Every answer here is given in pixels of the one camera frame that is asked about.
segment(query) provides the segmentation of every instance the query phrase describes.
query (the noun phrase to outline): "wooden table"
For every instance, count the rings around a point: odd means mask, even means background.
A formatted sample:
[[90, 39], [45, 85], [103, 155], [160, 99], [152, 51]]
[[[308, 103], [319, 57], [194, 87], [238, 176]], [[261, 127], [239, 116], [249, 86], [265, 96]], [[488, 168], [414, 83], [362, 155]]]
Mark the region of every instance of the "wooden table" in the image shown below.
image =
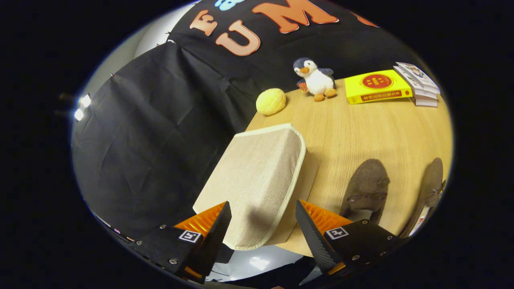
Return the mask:
[[[448, 108], [415, 106], [409, 98], [350, 105], [344, 80], [338, 95], [314, 102], [299, 89], [286, 93], [286, 107], [275, 115], [257, 113], [246, 131], [291, 123], [319, 161], [308, 202], [339, 213], [346, 187], [357, 167], [369, 158], [380, 160], [389, 179], [388, 198], [379, 225], [400, 234], [416, 204], [421, 179], [436, 157], [443, 161], [444, 179], [452, 163], [453, 131]], [[280, 248], [311, 256], [298, 224]]]

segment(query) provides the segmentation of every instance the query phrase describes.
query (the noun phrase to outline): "stuffed penguin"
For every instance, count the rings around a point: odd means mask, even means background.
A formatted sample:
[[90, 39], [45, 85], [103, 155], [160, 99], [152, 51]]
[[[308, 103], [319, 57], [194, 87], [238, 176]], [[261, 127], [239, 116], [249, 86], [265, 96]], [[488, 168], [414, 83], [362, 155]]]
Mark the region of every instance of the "stuffed penguin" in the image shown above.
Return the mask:
[[332, 97], [337, 94], [332, 69], [318, 68], [312, 59], [306, 57], [297, 59], [293, 64], [293, 69], [298, 76], [303, 78], [298, 81], [297, 85], [306, 84], [307, 89], [314, 94], [315, 101], [322, 101], [325, 96]]

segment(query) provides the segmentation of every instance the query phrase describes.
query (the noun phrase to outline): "yellow bread roll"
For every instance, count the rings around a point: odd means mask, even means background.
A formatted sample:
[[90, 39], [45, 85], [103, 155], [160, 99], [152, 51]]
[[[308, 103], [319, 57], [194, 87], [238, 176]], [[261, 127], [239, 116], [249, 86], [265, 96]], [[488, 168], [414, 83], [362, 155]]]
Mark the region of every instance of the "yellow bread roll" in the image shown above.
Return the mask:
[[280, 88], [267, 89], [257, 97], [255, 106], [263, 115], [275, 114], [286, 106], [286, 94]]

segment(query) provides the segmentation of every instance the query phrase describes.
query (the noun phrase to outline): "beige fabric box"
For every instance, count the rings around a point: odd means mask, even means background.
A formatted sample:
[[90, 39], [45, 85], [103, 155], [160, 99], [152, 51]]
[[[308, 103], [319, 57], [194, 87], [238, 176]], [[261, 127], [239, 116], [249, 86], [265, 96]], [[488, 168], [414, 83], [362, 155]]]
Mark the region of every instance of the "beige fabric box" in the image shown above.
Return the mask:
[[223, 243], [253, 250], [284, 243], [295, 224], [295, 201], [307, 200], [318, 163], [302, 135], [281, 124], [234, 136], [198, 196], [196, 213], [230, 202]]

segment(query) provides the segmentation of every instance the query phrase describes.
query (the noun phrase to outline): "orange letter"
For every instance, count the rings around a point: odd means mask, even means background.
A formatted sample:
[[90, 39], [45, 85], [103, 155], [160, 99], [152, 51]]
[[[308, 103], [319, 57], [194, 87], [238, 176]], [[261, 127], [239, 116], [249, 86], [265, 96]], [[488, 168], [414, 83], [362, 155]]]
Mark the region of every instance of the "orange letter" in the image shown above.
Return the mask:
[[238, 43], [236, 43], [234, 40], [230, 39], [228, 37], [228, 33], [221, 34], [218, 39], [216, 39], [216, 44], [221, 45], [225, 47], [226, 49], [230, 50], [233, 54], [237, 56], [247, 56], [252, 53], [254, 53], [259, 46], [261, 45], [261, 40], [255, 33], [250, 31], [248, 28], [243, 26], [243, 21], [237, 20], [236, 22], [232, 23], [228, 27], [229, 31], [237, 31], [242, 36], [246, 37], [248, 39], [249, 43], [246, 46], [241, 46]]
[[339, 19], [327, 14], [325, 11], [321, 10], [321, 8], [312, 4], [308, 0], [287, 0], [287, 3], [289, 4], [289, 7], [271, 3], [262, 3], [255, 6], [252, 9], [252, 12], [262, 13], [271, 18], [271, 20], [280, 26], [281, 33], [289, 33], [300, 27], [296, 23], [287, 21], [286, 18], [306, 26], [309, 25], [309, 20], [307, 19], [307, 15], [305, 15], [306, 12], [311, 16], [314, 23], [325, 24], [339, 21]]
[[201, 31], [205, 32], [205, 35], [211, 35], [212, 31], [216, 28], [216, 25], [218, 25], [218, 22], [208, 22], [214, 20], [214, 17], [212, 17], [211, 15], [206, 15], [208, 12], [208, 10], [200, 11], [200, 13], [198, 13], [196, 18], [189, 26], [189, 28], [200, 29]]
[[353, 14], [353, 15], [355, 15], [355, 17], [357, 17], [357, 20], [359, 20], [360, 22], [362, 22], [362, 23], [364, 23], [364, 24], [366, 24], [366, 25], [369, 25], [369, 26], [374, 26], [374, 27], [376, 27], [376, 28], [380, 28], [380, 27], [376, 26], [375, 24], [373, 24], [373, 23], [369, 22], [368, 20], [366, 20], [366, 19], [364, 19], [364, 18], [360, 17], [359, 15], [357, 15], [357, 14], [355, 14], [355, 13], [351, 12], [351, 11], [350, 11], [350, 13], [351, 13], [351, 14]]

